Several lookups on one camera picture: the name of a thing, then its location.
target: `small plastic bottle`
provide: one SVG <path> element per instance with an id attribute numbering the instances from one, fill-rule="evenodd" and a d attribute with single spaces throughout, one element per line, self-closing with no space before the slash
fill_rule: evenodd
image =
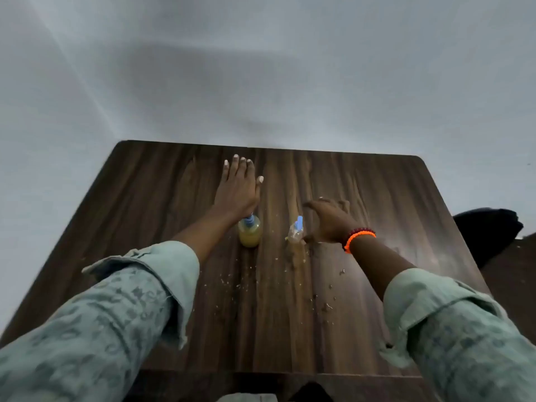
<path id="1" fill-rule="evenodd" d="M 238 222 L 238 236 L 244 247 L 258 246 L 262 234 L 259 217 L 252 214 Z"/>
<path id="2" fill-rule="evenodd" d="M 298 216 L 297 221 L 291 225 L 291 228 L 288 229 L 287 240 L 289 243 L 297 244 L 301 242 L 303 238 L 303 217 Z"/>

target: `table top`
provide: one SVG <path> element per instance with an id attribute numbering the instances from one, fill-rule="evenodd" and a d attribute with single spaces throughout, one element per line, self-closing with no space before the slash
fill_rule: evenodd
<path id="1" fill-rule="evenodd" d="M 168 240 L 194 222 L 213 201 L 224 159 L 235 153 L 253 159 L 264 175 L 256 212 L 261 243 L 240 246 L 236 228 L 224 236 L 201 266 L 187 345 L 178 351 L 159 344 L 144 367 L 418 375 L 379 356 L 379 341 L 389 337 L 382 304 L 355 260 L 338 244 L 290 247 L 285 241 L 298 215 L 305 228 L 315 225 L 303 202 L 347 200 L 358 221 L 410 262 L 487 291 L 424 162 L 406 155 L 120 142 L 2 344 L 94 283 L 79 273 L 83 266 Z"/>

